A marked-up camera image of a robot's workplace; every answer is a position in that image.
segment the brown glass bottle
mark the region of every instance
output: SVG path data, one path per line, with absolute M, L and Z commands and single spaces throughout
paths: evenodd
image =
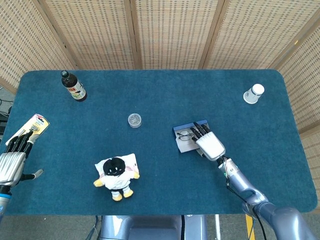
M 67 70 L 61 71 L 61 81 L 63 86 L 69 91 L 71 96 L 78 102 L 86 100 L 88 94 L 77 77 Z

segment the eyeglasses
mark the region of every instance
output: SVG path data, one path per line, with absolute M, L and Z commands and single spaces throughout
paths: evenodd
M 179 135 L 178 138 L 181 141 L 188 141 L 195 135 L 193 132 L 189 132 L 187 130 L 183 130 L 181 132 L 177 132 L 176 134 Z

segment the black plush head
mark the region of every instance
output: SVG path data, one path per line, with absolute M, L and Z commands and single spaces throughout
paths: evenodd
M 103 164 L 103 171 L 107 176 L 119 176 L 125 172 L 125 169 L 125 161 L 118 157 L 110 158 Z

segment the woven bamboo panel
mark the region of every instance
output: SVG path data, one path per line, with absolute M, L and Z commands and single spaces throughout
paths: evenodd
M 73 68 L 30 0 L 1 1 L 0 19 L 0 77 L 14 88 L 27 71 Z
M 217 0 L 137 0 L 144 69 L 197 69 Z
M 124 1 L 45 0 L 84 69 L 133 69 Z
M 320 121 L 320 26 L 279 68 L 299 129 Z
M 301 141 L 317 191 L 318 208 L 320 208 L 320 130 L 303 137 Z
M 207 68 L 268 68 L 319 7 L 318 0 L 231 0 Z

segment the white cup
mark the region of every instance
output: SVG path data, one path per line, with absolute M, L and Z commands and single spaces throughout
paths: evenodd
M 243 99 L 248 104 L 255 104 L 256 102 L 258 102 L 258 99 L 261 97 L 261 95 L 264 92 L 265 92 L 264 86 L 262 86 L 261 84 L 255 84 L 243 94 Z

